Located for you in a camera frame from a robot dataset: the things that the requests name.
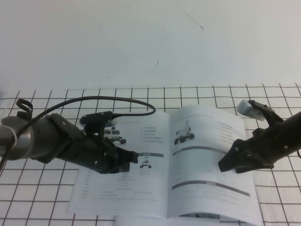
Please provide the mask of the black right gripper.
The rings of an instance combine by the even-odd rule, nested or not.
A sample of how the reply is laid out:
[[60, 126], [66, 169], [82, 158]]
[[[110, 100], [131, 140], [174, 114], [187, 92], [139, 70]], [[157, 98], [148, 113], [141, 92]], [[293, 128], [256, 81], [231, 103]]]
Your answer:
[[230, 150], [218, 161], [221, 172], [235, 170], [238, 174], [259, 169], [272, 169], [285, 157], [280, 129], [256, 129], [248, 140], [234, 141]]

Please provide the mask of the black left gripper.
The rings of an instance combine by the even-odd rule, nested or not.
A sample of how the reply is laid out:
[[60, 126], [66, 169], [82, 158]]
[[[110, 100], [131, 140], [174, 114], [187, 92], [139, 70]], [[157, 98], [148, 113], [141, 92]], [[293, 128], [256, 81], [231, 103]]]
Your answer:
[[81, 135], [82, 138], [73, 141], [69, 148], [69, 160], [74, 164], [100, 174], [117, 174], [129, 172], [130, 163], [138, 163], [137, 152], [116, 147], [92, 133]]

